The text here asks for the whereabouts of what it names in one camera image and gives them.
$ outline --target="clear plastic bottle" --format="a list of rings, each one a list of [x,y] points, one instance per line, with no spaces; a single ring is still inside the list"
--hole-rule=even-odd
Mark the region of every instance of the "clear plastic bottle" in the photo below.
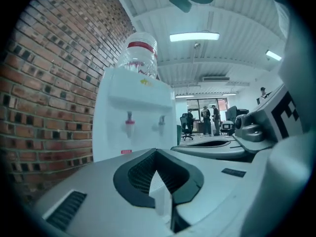
[[[125,42],[116,67],[124,67],[151,78],[157,77],[157,41],[146,32],[133,33]]]

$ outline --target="floor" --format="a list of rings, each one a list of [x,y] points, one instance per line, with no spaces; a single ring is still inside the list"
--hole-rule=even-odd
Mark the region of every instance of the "floor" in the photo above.
[[[206,142],[206,141],[210,141],[210,140],[216,140],[218,138],[224,138],[227,137],[227,135],[221,135],[221,136],[204,136],[204,135],[197,135],[195,134],[195,136],[193,136],[193,140],[190,138],[186,138],[186,140],[184,141],[181,138],[181,142],[180,145],[185,146],[185,145],[189,145],[189,144],[195,144],[195,143],[201,143],[201,142]]]

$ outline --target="yellow logo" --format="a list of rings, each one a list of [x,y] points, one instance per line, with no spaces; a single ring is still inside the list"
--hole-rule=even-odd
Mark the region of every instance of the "yellow logo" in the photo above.
[[[146,79],[142,79],[140,81],[141,84],[145,85],[145,86],[149,86],[149,87],[152,87],[153,84],[150,82],[150,81],[147,81]]]

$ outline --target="red sticker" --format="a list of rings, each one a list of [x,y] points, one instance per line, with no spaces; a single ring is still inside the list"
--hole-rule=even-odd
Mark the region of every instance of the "red sticker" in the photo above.
[[[130,154],[132,150],[121,150],[120,154],[125,155],[125,154]]]

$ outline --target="ceiling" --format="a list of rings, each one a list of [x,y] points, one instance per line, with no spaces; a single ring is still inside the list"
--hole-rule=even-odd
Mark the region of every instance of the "ceiling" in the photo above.
[[[136,31],[158,42],[158,75],[176,95],[240,92],[278,65],[266,51],[283,56],[285,38],[273,0],[214,0],[183,13],[169,0],[120,0]],[[170,42],[170,34],[208,30],[219,40]],[[229,82],[203,82],[226,76]]]

